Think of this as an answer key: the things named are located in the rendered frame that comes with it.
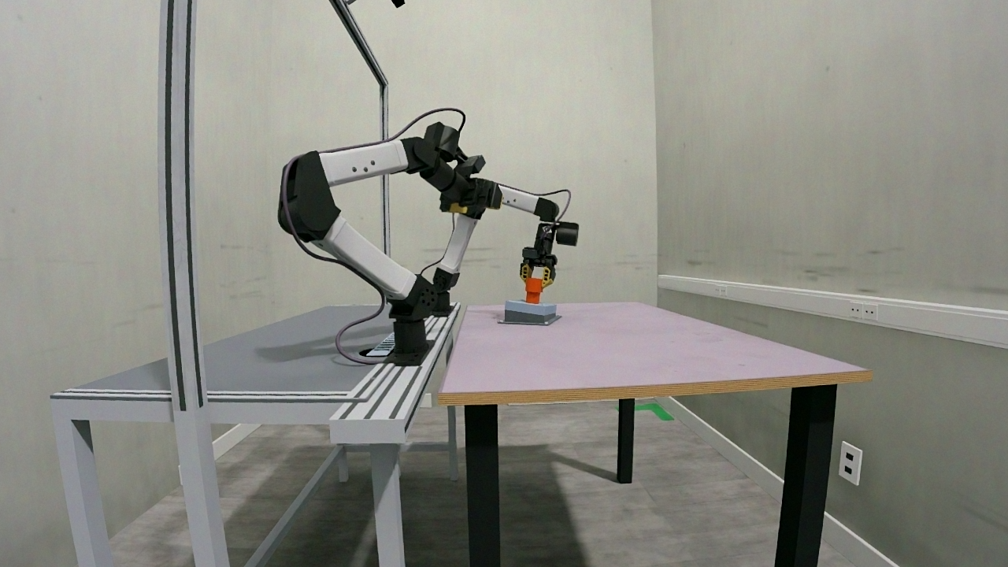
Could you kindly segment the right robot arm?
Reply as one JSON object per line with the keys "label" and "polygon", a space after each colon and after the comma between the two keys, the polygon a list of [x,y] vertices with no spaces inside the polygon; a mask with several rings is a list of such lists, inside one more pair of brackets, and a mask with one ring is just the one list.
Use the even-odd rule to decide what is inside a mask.
{"label": "right robot arm", "polygon": [[[387,302],[392,304],[388,315],[396,319],[393,322],[395,346],[383,364],[395,364],[395,367],[424,364],[435,345],[435,339],[426,339],[424,319],[429,318],[438,304],[438,291],[421,274],[401,268],[355,231],[340,215],[341,209],[335,205],[330,187],[390,173],[414,175],[419,172],[425,182],[442,190],[451,184],[454,171],[469,180],[486,164],[482,154],[467,157],[456,150],[458,139],[460,133],[456,128],[438,121],[426,126],[423,139],[410,137],[324,154],[310,151],[289,171],[287,203],[293,228],[300,239],[312,242],[318,249],[362,274],[380,288]],[[447,164],[452,161],[458,162],[454,169]]]}

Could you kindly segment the white slotted rail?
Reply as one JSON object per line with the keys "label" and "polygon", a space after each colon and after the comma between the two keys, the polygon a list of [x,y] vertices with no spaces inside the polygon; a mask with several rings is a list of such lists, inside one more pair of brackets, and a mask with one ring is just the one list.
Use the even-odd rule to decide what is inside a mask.
{"label": "white slotted rail", "polygon": [[368,402],[343,403],[330,417],[331,443],[406,442],[461,311],[460,302],[450,305],[449,318],[433,318],[426,327],[426,339],[435,345],[424,364],[395,367]]}

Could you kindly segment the light blue square plate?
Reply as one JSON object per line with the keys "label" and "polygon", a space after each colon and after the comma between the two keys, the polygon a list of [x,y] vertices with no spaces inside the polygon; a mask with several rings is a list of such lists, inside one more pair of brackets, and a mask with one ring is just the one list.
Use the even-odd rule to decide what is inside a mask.
{"label": "light blue square plate", "polygon": [[[545,306],[543,306],[545,305]],[[548,315],[548,313],[556,313],[557,305],[552,304],[527,304],[525,300],[513,300],[506,301],[505,309],[507,311],[517,311],[523,313],[538,313],[539,315]]]}

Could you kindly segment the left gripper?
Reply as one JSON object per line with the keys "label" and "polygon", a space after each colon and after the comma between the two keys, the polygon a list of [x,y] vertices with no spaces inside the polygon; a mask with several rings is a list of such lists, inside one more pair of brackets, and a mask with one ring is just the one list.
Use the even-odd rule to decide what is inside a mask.
{"label": "left gripper", "polygon": [[526,284],[527,277],[529,277],[529,279],[532,278],[534,266],[536,268],[544,268],[542,288],[548,287],[552,284],[552,281],[554,281],[555,276],[557,275],[554,268],[554,265],[557,265],[558,262],[557,255],[551,254],[552,243],[550,241],[545,240],[544,248],[547,249],[548,254],[541,254],[540,258],[524,258],[523,263],[520,263],[520,279],[522,279],[524,284]]}

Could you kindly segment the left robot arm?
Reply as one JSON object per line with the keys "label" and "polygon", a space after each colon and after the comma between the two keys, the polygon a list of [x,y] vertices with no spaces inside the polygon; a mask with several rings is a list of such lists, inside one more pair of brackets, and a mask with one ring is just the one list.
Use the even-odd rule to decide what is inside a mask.
{"label": "left robot arm", "polygon": [[[526,194],[524,191],[502,187],[500,184],[499,187],[503,195],[502,205],[522,209],[527,213],[539,216],[539,221],[555,222],[552,220],[555,220],[559,214],[557,203],[552,202],[549,198],[532,196]],[[469,238],[471,238],[476,227],[476,222],[481,220],[485,209],[481,207],[467,207],[467,213],[458,213],[456,228],[451,236],[449,248],[447,248],[447,252],[444,254],[440,267],[436,268],[435,274],[433,274],[433,287],[438,291],[438,304],[436,304],[429,316],[449,318],[451,311],[453,311],[454,306],[450,305],[449,290],[451,287],[456,286],[458,281],[458,276],[460,276],[458,270],[461,268],[461,262],[467,250]],[[543,236],[544,231],[550,228],[550,226],[551,224],[548,223],[540,223],[535,240]],[[557,236],[555,236],[555,231],[557,231]],[[545,233],[543,240],[539,240],[536,246],[527,246],[522,249],[522,256],[523,258],[540,258],[541,254],[548,254],[547,249],[544,248],[545,240],[553,242],[554,236],[559,245],[576,246],[578,235],[578,223],[559,221]]]}

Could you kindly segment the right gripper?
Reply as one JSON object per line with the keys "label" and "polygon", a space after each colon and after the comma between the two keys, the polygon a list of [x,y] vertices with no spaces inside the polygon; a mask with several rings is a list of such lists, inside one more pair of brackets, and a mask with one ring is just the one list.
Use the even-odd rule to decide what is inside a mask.
{"label": "right gripper", "polygon": [[501,209],[503,195],[499,184],[485,182],[483,189],[481,189],[481,186],[477,184],[479,182],[479,177],[469,177],[469,180],[466,180],[454,171],[451,184],[438,190],[442,191],[439,197],[442,212],[467,213],[467,207],[478,206],[486,209]]}

